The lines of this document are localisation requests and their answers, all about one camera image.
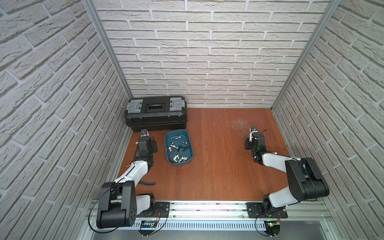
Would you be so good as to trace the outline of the teal plastic storage bin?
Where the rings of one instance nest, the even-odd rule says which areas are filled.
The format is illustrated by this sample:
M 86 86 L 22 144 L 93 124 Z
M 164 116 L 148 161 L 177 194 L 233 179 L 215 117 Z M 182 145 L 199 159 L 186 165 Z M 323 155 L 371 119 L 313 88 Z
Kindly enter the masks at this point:
M 186 130 L 170 131 L 165 134 L 164 141 L 167 160 L 172 166 L 183 166 L 192 161 L 194 150 Z

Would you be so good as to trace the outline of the black chess piece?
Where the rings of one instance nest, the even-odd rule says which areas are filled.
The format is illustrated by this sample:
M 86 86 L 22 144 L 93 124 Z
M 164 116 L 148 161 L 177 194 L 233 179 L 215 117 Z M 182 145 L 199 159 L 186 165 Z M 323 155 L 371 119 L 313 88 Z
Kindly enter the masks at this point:
M 183 151 L 185 151 L 187 149 L 189 149 L 189 146 L 179 146 L 179 148 L 178 148 L 178 150 L 183 150 Z

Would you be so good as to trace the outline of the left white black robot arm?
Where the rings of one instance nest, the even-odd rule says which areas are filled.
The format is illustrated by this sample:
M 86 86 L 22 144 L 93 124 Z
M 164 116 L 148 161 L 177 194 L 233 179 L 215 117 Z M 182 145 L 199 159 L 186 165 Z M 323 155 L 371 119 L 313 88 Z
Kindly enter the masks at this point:
M 111 233 L 120 227 L 130 227 L 143 212 L 157 212 L 158 219 L 161 218 L 160 210 L 155 207 L 153 194 L 136 194 L 136 186 L 153 167 L 153 154 L 157 151 L 155 138 L 150 137 L 146 130 L 142 131 L 129 168 L 119 178 L 102 185 L 96 203 L 96 228 L 92 227 L 91 220 L 88 219 L 93 232 L 101 234 L 101 229 L 110 229 Z

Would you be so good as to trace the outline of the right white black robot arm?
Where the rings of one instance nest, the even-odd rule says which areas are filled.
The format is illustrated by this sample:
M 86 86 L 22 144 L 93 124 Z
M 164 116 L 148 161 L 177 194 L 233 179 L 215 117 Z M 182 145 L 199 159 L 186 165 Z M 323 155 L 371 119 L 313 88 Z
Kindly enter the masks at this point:
M 286 206 L 303 201 L 316 201 L 330 194 L 330 187 L 312 158 L 294 158 L 267 150 L 265 136 L 251 127 L 245 140 L 255 163 L 287 174 L 288 186 L 264 196 L 257 214 L 271 217 L 281 215 Z

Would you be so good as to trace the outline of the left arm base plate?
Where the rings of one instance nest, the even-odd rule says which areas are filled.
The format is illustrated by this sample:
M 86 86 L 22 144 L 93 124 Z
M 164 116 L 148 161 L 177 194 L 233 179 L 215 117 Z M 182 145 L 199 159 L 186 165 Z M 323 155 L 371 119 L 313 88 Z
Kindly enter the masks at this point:
M 144 218 L 167 218 L 169 216 L 170 202 L 155 202 L 155 205 L 141 213 Z

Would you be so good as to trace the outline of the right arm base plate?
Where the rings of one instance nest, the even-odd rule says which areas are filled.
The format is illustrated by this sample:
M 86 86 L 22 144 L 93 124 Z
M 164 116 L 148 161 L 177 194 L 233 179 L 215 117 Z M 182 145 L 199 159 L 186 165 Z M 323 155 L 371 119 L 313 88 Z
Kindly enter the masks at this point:
M 287 219 L 288 214 L 286 208 L 274 208 L 264 202 L 248 202 L 246 203 L 249 218 L 279 218 Z

